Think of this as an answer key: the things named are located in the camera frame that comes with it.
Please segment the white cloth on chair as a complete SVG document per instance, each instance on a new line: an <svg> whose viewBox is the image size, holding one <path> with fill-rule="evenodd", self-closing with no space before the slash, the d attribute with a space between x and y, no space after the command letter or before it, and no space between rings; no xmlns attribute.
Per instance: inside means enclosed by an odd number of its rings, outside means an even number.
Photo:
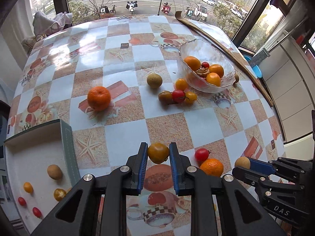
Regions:
<svg viewBox="0 0 315 236"><path fill-rule="evenodd" d="M32 22L35 35L50 36L72 23L73 14L60 12L53 19L50 19L42 11L37 11Z"/></svg>

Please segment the yellow cherry tomato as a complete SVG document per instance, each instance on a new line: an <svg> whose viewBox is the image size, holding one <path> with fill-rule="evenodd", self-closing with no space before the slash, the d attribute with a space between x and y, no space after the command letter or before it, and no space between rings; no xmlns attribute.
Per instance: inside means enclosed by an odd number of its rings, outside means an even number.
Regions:
<svg viewBox="0 0 315 236"><path fill-rule="evenodd" d="M153 163L162 164L167 161L170 151L162 143L153 143L149 146L147 153Z"/></svg>
<svg viewBox="0 0 315 236"><path fill-rule="evenodd" d="M25 182L24 183L23 189L29 194L32 194L34 192L34 189L33 189L32 185L31 185L31 183L29 183L29 182Z"/></svg>

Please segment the red cherry tomato tray middle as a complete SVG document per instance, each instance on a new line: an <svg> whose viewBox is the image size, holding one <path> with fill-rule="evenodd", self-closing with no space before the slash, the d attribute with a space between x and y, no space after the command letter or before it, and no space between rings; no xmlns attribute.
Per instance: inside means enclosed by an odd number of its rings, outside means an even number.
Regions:
<svg viewBox="0 0 315 236"><path fill-rule="evenodd" d="M42 213L37 207L32 208L32 213L34 214L35 217L42 218Z"/></svg>

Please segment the brown longan in tray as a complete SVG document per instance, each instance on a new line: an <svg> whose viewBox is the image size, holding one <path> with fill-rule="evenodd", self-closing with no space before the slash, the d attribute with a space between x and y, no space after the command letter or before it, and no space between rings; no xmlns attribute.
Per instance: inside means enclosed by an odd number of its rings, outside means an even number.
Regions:
<svg viewBox="0 0 315 236"><path fill-rule="evenodd" d="M47 167L47 174L53 180L60 180L63 177L62 170L55 164L51 164Z"/></svg>

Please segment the red tomato in cluster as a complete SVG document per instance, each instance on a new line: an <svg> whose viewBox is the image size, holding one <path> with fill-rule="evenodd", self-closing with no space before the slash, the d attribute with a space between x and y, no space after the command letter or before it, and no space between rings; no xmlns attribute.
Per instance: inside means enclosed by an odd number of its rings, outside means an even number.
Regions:
<svg viewBox="0 0 315 236"><path fill-rule="evenodd" d="M175 103L183 103L185 99L186 95L184 91L177 89L172 92L172 100Z"/></svg>

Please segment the large orange mandarin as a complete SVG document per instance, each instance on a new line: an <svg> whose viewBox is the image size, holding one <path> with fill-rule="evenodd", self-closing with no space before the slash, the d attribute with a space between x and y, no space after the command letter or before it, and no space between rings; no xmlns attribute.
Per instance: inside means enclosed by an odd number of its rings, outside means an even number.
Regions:
<svg viewBox="0 0 315 236"><path fill-rule="evenodd" d="M88 92L87 102L94 111L103 111L108 108L111 102L110 92L103 86L93 87Z"/></svg>

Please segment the yellow tomato cluster right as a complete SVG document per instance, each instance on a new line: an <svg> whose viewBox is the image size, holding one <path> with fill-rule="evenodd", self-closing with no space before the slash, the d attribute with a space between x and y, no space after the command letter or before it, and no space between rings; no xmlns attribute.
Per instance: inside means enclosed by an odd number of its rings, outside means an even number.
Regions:
<svg viewBox="0 0 315 236"><path fill-rule="evenodd" d="M185 92L185 104L192 105L197 100L197 95L194 92L187 91Z"/></svg>

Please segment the yellow cherry tomato in tray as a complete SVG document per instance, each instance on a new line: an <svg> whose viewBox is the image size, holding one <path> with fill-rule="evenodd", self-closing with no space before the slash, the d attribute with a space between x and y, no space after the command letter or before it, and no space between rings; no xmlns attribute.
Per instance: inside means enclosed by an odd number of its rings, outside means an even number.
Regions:
<svg viewBox="0 0 315 236"><path fill-rule="evenodd" d="M23 189L29 194L32 194L34 192L34 189L33 189L32 185L31 185L31 183L29 183L29 182L25 182L24 183Z"/></svg>

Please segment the orange in bowl right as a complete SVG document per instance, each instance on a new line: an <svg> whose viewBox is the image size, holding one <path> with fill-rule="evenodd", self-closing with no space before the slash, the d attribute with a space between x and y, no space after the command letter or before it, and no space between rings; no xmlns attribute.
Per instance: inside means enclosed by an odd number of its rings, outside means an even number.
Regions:
<svg viewBox="0 0 315 236"><path fill-rule="evenodd" d="M224 76L224 68L219 64L213 64L209 67L210 73L216 73L220 78Z"/></svg>

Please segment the red tomato in bowl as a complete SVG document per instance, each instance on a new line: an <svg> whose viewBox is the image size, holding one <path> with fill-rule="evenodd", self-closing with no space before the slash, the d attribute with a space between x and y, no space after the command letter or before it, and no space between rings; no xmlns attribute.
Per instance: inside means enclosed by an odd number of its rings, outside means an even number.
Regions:
<svg viewBox="0 0 315 236"><path fill-rule="evenodd" d="M204 68L209 68L209 67L210 67L210 65L209 65L208 62L203 62L203 63L201 63L201 65L202 65L202 67L204 67Z"/></svg>

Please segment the orange in bowl front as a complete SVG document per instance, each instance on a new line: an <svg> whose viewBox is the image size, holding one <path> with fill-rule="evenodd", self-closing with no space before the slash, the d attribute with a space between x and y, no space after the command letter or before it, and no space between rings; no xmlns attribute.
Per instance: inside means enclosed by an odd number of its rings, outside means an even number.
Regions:
<svg viewBox="0 0 315 236"><path fill-rule="evenodd" d="M209 84L220 87L221 86L221 78L217 73L209 73L206 76L206 81Z"/></svg>

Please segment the red cherry tomato near orange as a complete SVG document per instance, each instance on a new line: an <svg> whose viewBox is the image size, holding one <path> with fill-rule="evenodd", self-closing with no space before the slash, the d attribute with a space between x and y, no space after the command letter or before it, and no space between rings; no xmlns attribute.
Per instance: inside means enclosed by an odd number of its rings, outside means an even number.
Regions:
<svg viewBox="0 0 315 236"><path fill-rule="evenodd" d="M200 164L206 161L209 157L210 152L205 148L199 148L194 154L194 158Z"/></svg>

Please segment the red cherry tomato tray left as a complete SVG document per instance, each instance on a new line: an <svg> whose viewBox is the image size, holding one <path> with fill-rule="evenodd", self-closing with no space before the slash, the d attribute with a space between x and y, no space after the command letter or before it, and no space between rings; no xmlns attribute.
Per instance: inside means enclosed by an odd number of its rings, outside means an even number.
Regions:
<svg viewBox="0 0 315 236"><path fill-rule="evenodd" d="M27 205L27 203L26 203L26 201L25 201L25 199L23 197L19 197L18 198L18 203L21 206L26 206Z"/></svg>

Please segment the wooden curved strip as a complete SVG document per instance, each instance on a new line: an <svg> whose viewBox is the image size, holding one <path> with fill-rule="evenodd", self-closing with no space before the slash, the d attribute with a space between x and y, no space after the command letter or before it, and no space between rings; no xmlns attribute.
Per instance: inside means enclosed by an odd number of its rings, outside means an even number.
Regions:
<svg viewBox="0 0 315 236"><path fill-rule="evenodd" d="M243 62L239 57L237 57L234 53L232 53L229 49L227 49L223 44L221 44L219 41L217 41L215 38L213 38L211 35L209 35L207 32L196 26L195 24L191 23L190 21L184 19L181 15L181 11L175 12L175 18L182 23L183 25L186 25L188 28L194 30L195 32L200 33L201 35L208 38L210 41L214 43L214 45L219 48L231 61L235 63L235 65L241 69L243 73L245 73L251 81L255 84L257 89L261 92L261 94L264 96L264 98L267 100L270 107L274 106L274 102L272 98L269 96L266 89L262 86L261 82L249 71L249 69L246 67L246 60Z"/></svg>

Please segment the yellow tomato cluster top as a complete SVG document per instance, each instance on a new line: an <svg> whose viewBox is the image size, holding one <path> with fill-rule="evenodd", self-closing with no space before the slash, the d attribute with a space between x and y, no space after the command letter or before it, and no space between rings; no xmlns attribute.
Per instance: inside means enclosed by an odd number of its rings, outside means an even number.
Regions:
<svg viewBox="0 0 315 236"><path fill-rule="evenodd" d="M175 82L175 90L185 91L188 88L188 83L185 79L179 78Z"/></svg>

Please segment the white foam tray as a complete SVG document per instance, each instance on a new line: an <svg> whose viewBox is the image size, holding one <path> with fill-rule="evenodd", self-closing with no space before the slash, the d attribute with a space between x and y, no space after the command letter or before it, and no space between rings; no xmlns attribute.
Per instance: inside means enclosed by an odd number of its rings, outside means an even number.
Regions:
<svg viewBox="0 0 315 236"><path fill-rule="evenodd" d="M45 217L58 203L53 197L57 188L68 190L80 180L71 127L61 119L52 120L9 137L4 142L4 156L8 183L15 201L23 197L27 203L16 203L18 213L28 233L32 233L41 219L34 216L37 207ZM60 167L63 177L53 180L47 167ZM23 189L31 183L34 192Z"/></svg>

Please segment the red cherry tomato tray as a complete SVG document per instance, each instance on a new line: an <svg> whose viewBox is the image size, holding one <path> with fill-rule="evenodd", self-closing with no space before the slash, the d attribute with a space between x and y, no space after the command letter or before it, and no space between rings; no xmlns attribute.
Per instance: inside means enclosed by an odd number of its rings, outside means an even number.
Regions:
<svg viewBox="0 0 315 236"><path fill-rule="evenodd" d="M18 203L21 206L26 206L27 205L27 203L26 203L26 201L25 201L25 199L23 197L19 197L18 198Z"/></svg>
<svg viewBox="0 0 315 236"><path fill-rule="evenodd" d="M32 208L32 213L34 214L35 217L42 218L42 213L37 207Z"/></svg>

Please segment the brown longan behind bowl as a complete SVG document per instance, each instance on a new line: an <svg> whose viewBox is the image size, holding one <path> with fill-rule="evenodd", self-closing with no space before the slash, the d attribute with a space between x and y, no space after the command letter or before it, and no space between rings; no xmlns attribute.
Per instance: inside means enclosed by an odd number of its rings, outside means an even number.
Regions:
<svg viewBox="0 0 315 236"><path fill-rule="evenodd" d="M239 82L239 75L237 73L235 73L234 78L235 78L234 84L238 83Z"/></svg>

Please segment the dark yellow tomato cluster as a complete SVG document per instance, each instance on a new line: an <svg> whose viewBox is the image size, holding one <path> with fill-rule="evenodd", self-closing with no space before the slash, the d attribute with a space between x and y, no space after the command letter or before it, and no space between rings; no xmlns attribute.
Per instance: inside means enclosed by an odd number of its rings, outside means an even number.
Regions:
<svg viewBox="0 0 315 236"><path fill-rule="evenodd" d="M158 100L163 104L173 104L172 92L162 91L158 94Z"/></svg>

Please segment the brown longan tray edge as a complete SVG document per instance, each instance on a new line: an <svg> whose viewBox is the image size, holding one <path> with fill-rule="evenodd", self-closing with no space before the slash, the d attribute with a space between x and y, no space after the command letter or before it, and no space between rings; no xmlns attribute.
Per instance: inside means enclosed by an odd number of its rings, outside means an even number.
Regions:
<svg viewBox="0 0 315 236"><path fill-rule="evenodd" d="M64 189L57 188L54 190L53 197L56 201L60 202L64 197L66 197L67 192Z"/></svg>

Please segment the clear glass bowl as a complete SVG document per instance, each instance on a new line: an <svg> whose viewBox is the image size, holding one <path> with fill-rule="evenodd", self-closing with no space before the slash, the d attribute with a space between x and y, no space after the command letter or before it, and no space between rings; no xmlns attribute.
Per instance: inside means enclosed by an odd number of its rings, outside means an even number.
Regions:
<svg viewBox="0 0 315 236"><path fill-rule="evenodd" d="M235 69L214 45L194 39L179 48L177 66L188 85L205 93L218 93L235 82Z"/></svg>

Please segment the small orange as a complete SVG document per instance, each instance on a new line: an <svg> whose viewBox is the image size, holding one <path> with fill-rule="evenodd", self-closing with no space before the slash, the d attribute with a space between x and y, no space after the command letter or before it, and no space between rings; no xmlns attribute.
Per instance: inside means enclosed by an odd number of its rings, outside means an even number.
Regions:
<svg viewBox="0 0 315 236"><path fill-rule="evenodd" d="M221 177L224 166L223 164L215 158L205 160L201 165L200 169L204 171L207 175Z"/></svg>

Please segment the brown longan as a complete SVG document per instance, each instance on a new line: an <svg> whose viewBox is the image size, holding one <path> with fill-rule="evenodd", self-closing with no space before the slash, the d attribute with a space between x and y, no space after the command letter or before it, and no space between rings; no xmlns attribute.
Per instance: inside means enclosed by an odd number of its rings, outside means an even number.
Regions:
<svg viewBox="0 0 315 236"><path fill-rule="evenodd" d="M55 164L51 164L47 167L47 174L53 180L60 180L63 177L62 170Z"/></svg>
<svg viewBox="0 0 315 236"><path fill-rule="evenodd" d="M238 83L239 82L239 75L237 73L235 73L234 78L235 78L234 84Z"/></svg>
<svg viewBox="0 0 315 236"><path fill-rule="evenodd" d="M240 157L235 161L234 166L235 167L242 167L245 169L250 169L250 160L249 160L249 158L247 158L245 156Z"/></svg>
<svg viewBox="0 0 315 236"><path fill-rule="evenodd" d="M152 73L147 76L147 84L152 89L159 88L163 83L163 79L160 75Z"/></svg>

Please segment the small dark square tag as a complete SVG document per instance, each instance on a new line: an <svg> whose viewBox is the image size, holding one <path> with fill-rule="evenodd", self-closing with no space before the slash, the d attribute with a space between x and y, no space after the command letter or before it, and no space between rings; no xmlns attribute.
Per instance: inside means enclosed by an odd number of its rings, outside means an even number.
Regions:
<svg viewBox="0 0 315 236"><path fill-rule="evenodd" d="M121 49L127 49L129 47L128 43L121 43Z"/></svg>

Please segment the blue plastic basin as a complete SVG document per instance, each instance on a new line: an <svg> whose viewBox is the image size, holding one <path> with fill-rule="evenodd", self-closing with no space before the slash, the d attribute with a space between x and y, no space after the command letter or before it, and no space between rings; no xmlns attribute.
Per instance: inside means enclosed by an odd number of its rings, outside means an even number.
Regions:
<svg viewBox="0 0 315 236"><path fill-rule="evenodd" d="M249 57L247 55L244 55L244 58L247 60L247 62L249 62L251 60L251 57ZM251 68L252 68L252 70L253 70L253 72L257 78L262 78L262 72L261 72L258 65L252 66Z"/></svg>

